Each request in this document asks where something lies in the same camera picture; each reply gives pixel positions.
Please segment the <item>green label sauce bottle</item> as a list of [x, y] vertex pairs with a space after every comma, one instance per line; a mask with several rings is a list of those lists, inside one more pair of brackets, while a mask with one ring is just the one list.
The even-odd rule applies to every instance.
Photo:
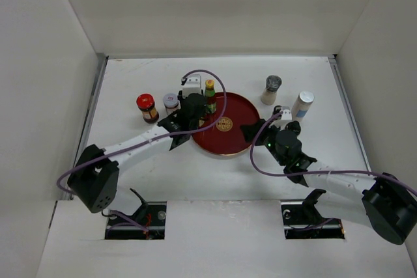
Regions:
[[204, 92], [207, 109], [210, 114], [216, 112], [216, 91], [214, 89], [214, 80], [208, 79], [205, 81], [205, 92]]

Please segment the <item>silver lid spice jar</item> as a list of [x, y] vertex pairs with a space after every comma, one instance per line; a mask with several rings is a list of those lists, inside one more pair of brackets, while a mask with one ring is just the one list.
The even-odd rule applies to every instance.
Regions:
[[167, 115], [174, 113], [180, 107], [178, 96], [174, 93], [168, 93], [163, 97], [163, 104]]

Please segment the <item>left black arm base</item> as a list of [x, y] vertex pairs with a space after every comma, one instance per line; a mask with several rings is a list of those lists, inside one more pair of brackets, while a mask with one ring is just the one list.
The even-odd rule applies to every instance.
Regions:
[[114, 214], [112, 211], [103, 213], [107, 225], [104, 238], [106, 240], [164, 240], [167, 217], [166, 202], [148, 202], [136, 190], [129, 192], [138, 200], [140, 206], [132, 214]]

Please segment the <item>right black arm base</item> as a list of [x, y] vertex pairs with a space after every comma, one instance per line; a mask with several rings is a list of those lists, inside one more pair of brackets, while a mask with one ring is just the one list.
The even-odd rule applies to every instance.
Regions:
[[325, 193], [322, 189], [314, 189], [305, 199], [281, 201], [286, 239], [345, 239], [341, 221], [323, 217], [315, 207], [320, 196]]

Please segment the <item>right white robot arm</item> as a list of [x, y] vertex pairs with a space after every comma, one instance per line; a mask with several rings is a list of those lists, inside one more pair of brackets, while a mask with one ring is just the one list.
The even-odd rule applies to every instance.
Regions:
[[386, 241], [401, 245], [416, 226], [416, 192], [389, 173], [335, 170], [302, 151], [300, 123], [284, 128], [274, 119], [241, 125], [244, 140], [265, 147], [292, 183], [311, 188], [302, 202], [302, 215], [321, 225], [325, 219], [344, 219], [373, 229]]

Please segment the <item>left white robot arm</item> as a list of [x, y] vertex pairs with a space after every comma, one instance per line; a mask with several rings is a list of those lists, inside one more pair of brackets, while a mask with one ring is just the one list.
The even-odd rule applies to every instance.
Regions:
[[132, 188], [120, 186], [119, 177], [139, 162], [187, 142], [205, 113], [205, 97], [192, 93], [180, 100], [180, 109], [150, 130], [106, 148], [88, 146], [69, 175], [70, 190], [94, 214], [120, 211], [130, 224], [141, 224], [146, 218], [145, 200]]

